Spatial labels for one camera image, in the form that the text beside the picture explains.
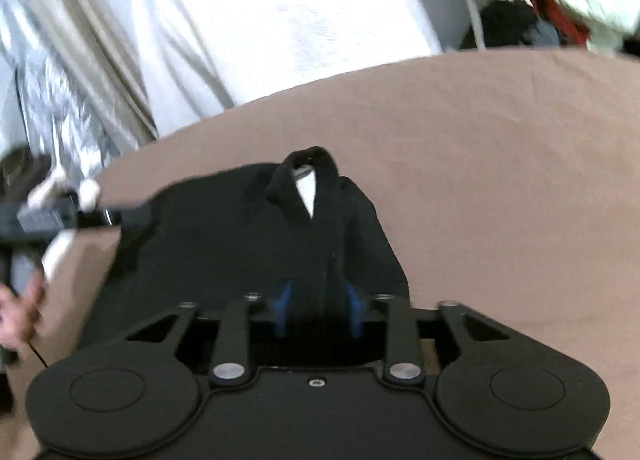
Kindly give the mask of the person's left hand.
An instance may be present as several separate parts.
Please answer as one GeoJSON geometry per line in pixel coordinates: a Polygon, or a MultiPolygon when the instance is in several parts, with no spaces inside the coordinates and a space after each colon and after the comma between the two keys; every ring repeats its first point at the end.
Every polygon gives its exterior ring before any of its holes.
{"type": "Polygon", "coordinates": [[[7,285],[1,285],[1,346],[16,352],[32,341],[41,318],[40,305],[46,293],[46,276],[34,269],[28,276],[25,290],[16,295],[7,285]]]}

